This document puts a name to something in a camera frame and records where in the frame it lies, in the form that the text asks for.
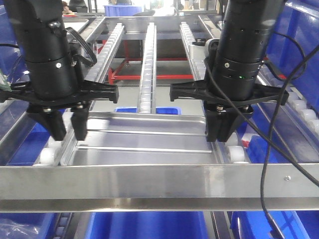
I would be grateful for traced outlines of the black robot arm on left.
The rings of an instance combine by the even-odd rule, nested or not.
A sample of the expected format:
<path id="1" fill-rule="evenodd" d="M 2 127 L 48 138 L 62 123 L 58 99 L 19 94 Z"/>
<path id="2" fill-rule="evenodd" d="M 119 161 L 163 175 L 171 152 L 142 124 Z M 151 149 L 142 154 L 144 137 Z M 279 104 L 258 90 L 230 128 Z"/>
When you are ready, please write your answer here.
<path id="1" fill-rule="evenodd" d="M 108 99 L 116 103 L 118 88 L 84 79 L 82 64 L 94 66 L 97 57 L 73 28 L 64 26 L 61 1 L 6 0 L 4 7 L 30 80 L 1 90 L 0 100 L 28 102 L 27 115 L 56 141 L 66 135 L 61 110 L 71 109 L 75 137 L 84 140 L 91 102 Z"/>

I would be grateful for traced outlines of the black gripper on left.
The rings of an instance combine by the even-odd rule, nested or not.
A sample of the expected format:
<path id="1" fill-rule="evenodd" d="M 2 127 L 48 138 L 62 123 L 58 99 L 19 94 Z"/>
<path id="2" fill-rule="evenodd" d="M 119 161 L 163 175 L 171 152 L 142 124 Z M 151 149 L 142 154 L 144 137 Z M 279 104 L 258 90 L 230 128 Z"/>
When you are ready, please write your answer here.
<path id="1" fill-rule="evenodd" d="M 75 137 L 83 141 L 87 135 L 87 120 L 91 102 L 97 99 L 118 101 L 114 85 L 76 79 L 41 79 L 14 83 L 1 89 L 0 102 L 21 100 L 28 103 L 27 115 L 42 125 L 55 141 L 62 141 L 66 129 L 60 110 L 71 108 L 71 123 Z"/>

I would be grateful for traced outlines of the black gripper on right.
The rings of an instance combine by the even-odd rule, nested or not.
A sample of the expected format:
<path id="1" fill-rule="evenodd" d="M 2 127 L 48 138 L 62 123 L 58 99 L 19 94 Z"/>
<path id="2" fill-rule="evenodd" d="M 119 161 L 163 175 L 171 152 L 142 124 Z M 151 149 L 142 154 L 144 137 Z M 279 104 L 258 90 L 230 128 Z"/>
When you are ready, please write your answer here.
<path id="1" fill-rule="evenodd" d="M 252 105 L 275 101 L 283 106 L 288 92 L 281 88 L 258 83 L 251 87 L 227 86 L 224 91 L 208 82 L 187 82 L 172 84 L 170 100 L 181 98 L 203 101 L 206 118 L 206 139 L 208 142 L 226 142 L 231 134 L 253 114 Z"/>

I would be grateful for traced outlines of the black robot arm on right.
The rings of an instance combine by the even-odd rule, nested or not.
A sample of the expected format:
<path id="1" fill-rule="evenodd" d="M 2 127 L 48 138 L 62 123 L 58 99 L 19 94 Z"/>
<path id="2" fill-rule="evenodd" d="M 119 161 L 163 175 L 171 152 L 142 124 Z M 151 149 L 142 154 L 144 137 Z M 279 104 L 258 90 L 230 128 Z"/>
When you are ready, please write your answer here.
<path id="1" fill-rule="evenodd" d="M 170 86 L 172 101 L 203 101 L 207 141 L 226 142 L 253 115 L 253 104 L 286 102 L 286 92 L 256 83 L 284 4 L 282 0 L 229 1 L 220 38 L 208 42 L 204 79 Z"/>

